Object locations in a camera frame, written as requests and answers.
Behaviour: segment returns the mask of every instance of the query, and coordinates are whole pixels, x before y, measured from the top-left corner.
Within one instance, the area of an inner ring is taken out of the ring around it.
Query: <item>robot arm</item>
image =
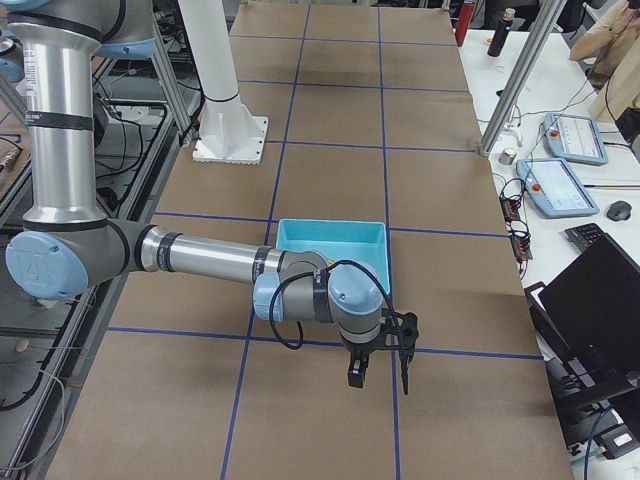
[[[399,315],[373,274],[355,262],[168,232],[110,220],[95,200],[90,60],[137,59],[153,47],[151,0],[0,0],[22,41],[34,205],[6,249],[12,277],[43,299],[73,297],[134,271],[184,272],[254,283],[268,320],[337,323],[362,387],[369,354],[398,350],[405,381],[417,318]],[[397,341],[387,343],[389,336]]]

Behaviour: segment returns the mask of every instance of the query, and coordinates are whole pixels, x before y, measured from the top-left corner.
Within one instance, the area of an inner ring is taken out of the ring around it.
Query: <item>red cylinder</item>
[[[464,43],[464,37],[467,35],[469,25],[471,25],[471,19],[473,18],[473,12],[476,9],[476,4],[473,0],[465,0],[460,10],[460,17],[458,17],[458,24],[456,25],[456,43],[459,47]]]

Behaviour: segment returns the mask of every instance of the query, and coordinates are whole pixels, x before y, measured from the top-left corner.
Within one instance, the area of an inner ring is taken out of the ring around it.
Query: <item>aluminum frame post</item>
[[[184,97],[178,89],[178,79],[171,66],[171,60],[169,60],[169,55],[164,49],[164,42],[162,41],[162,34],[158,28],[158,23],[155,21],[153,22],[153,33],[156,40],[156,48],[151,57],[151,61],[158,74],[160,86],[167,98],[169,110],[171,110],[171,114],[176,121],[178,131],[180,135],[185,135],[191,125],[191,119],[187,105],[184,102]]]
[[[4,75],[0,75],[0,99],[20,123],[27,126],[25,116],[27,102],[20,96],[13,84],[9,82]]]
[[[480,145],[478,146],[480,155],[486,157],[491,153],[500,132],[504,128],[504,124],[511,114],[511,109],[515,105],[566,3],[567,0],[549,0],[543,3],[542,10],[540,10],[536,19],[535,28],[529,34],[524,47],[522,47],[516,66],[511,72],[507,85],[500,96],[500,100],[498,100],[498,105],[496,105],[487,129],[480,140]]]

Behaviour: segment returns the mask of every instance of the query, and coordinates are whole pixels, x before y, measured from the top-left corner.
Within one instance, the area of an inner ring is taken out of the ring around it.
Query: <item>blue tape grid line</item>
[[[438,92],[438,93],[469,93],[469,90],[456,90],[449,88],[419,88],[419,87],[386,87],[383,85],[347,85],[340,83],[305,83],[305,82],[283,82],[279,80],[238,80],[238,83],[258,83],[264,85],[298,85],[301,87],[323,87],[323,88],[364,88],[369,90],[400,90],[408,92]]]
[[[304,32],[302,34],[302,42],[300,44],[300,53],[298,55],[298,64],[296,66],[296,76],[295,76],[295,83],[298,82],[298,77],[300,75],[300,65],[302,64],[302,55],[303,55],[303,51],[304,51],[304,38],[307,35],[307,28],[309,27],[309,17],[311,14],[311,5],[309,5],[307,7],[307,15],[306,15],[306,19],[305,19],[305,23],[304,23]],[[269,235],[271,233],[271,223],[273,220],[273,213],[275,210],[275,206],[276,206],[276,200],[278,198],[278,186],[280,184],[280,176],[282,174],[282,165],[284,163],[284,155],[285,155],[285,151],[286,151],[286,140],[287,137],[289,135],[289,127],[291,125],[291,115],[293,112],[293,104],[295,101],[295,96],[296,96],[296,85],[293,85],[292,88],[292,92],[291,92],[291,101],[289,102],[289,112],[287,114],[287,123],[285,126],[285,130],[284,130],[284,145],[282,146],[282,150],[280,151],[280,160],[278,162],[278,172],[276,174],[276,181],[275,181],[275,186],[273,188],[273,197],[271,199],[271,208],[269,211],[269,220],[267,221],[267,228],[266,228],[266,232],[265,232],[265,239],[264,239],[264,244],[268,244],[269,242]],[[229,467],[229,458],[231,456],[231,449],[233,446],[233,433],[235,430],[235,424],[236,424],[236,419],[238,416],[238,408],[240,405],[240,397],[242,394],[242,384],[244,381],[244,372],[247,366],[247,358],[248,358],[248,354],[249,354],[249,345],[251,344],[251,332],[253,330],[253,321],[255,319],[255,314],[252,312],[251,313],[251,318],[249,320],[249,326],[247,328],[247,339],[245,340],[244,343],[244,351],[242,354],[242,363],[240,365],[240,373],[238,374],[238,384],[236,387],[236,394],[235,394],[235,399],[233,402],[233,410],[231,413],[231,420],[229,421],[229,432],[227,434],[227,443],[225,446],[225,451],[224,451],[224,461],[222,464],[222,470],[220,472],[220,480],[224,480],[227,476],[227,470]]]
[[[378,40],[349,40],[349,39],[334,39],[334,38],[299,38],[299,37],[285,37],[278,35],[248,35],[248,34],[229,34],[231,38],[262,38],[270,40],[303,40],[308,42],[333,42],[333,43],[370,43],[374,45],[424,45],[427,47],[457,47],[455,43],[438,43],[438,42],[398,42],[392,40],[385,40],[384,42]]]
[[[327,143],[327,142],[303,142],[298,140],[267,140],[266,143],[277,143],[280,145],[311,145],[315,147],[340,147],[340,148],[372,148],[374,150],[408,150],[417,152],[452,152],[452,153],[475,153],[472,148],[437,148],[437,147],[383,147],[382,145],[358,145],[356,143]]]
[[[384,172],[384,208],[385,208],[385,224],[386,224],[386,236],[387,236],[387,258],[389,260],[389,284],[390,284],[390,298],[393,299],[393,275],[391,265],[391,214],[389,208],[389,169],[387,164],[387,132],[385,123],[385,111],[384,111],[384,70],[382,68],[382,25],[380,18],[380,9],[376,9],[376,16],[378,20],[378,61],[380,63],[380,115],[382,124],[382,163]],[[393,449],[395,455],[395,471],[396,480],[402,479],[402,457],[400,454],[400,410],[398,408],[398,379],[396,368],[396,355],[395,352],[389,352],[391,355],[391,402],[393,409]]]
[[[239,335],[230,333],[214,333],[214,332],[195,332],[189,330],[167,330],[158,328],[143,328],[143,327],[108,327],[110,332],[120,333],[139,333],[144,335],[168,335],[176,337],[196,337],[196,338],[213,338],[219,340],[236,340],[263,343],[278,343],[278,340],[273,337],[262,337],[260,335]],[[343,345],[340,342],[328,342],[322,340],[308,340],[305,339],[305,345],[315,345],[318,347],[330,347],[330,348],[342,348]],[[501,352],[480,352],[473,350],[450,350],[442,348],[416,348],[416,353],[425,355],[453,355],[458,357],[479,357],[479,358],[502,358],[507,360],[535,360],[542,361],[543,357],[540,355],[527,355],[520,353],[501,353]]]
[[[462,232],[456,230],[434,230],[427,228],[405,228],[405,227],[392,227],[389,225],[389,196],[387,194],[387,171],[386,171],[386,160],[385,169],[384,169],[384,178],[385,178],[385,215],[386,215],[386,226],[387,226],[387,248],[390,249],[390,239],[389,232],[408,232],[408,233],[427,233],[432,235],[459,235],[466,237],[485,237],[485,238],[509,238],[509,235],[506,233],[485,233],[485,232]],[[275,220],[273,215],[271,218],[245,218],[245,217],[225,217],[223,215],[206,215],[199,213],[182,213],[182,212],[156,212],[154,215],[162,216],[162,217],[179,217],[179,218],[199,218],[203,220],[224,220],[224,221],[233,221],[233,222],[254,222],[254,223],[265,223],[269,226],[273,224],[277,224],[280,220]],[[268,243],[269,233],[267,233],[265,238],[265,244]],[[389,255],[389,259],[391,259],[391,252],[388,251],[387,255]]]

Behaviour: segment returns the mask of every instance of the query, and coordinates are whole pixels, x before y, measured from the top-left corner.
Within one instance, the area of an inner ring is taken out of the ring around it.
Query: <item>blue plastic tray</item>
[[[317,252],[329,261],[354,260],[375,268],[389,293],[389,259],[384,223],[340,220],[280,220],[276,248]]]

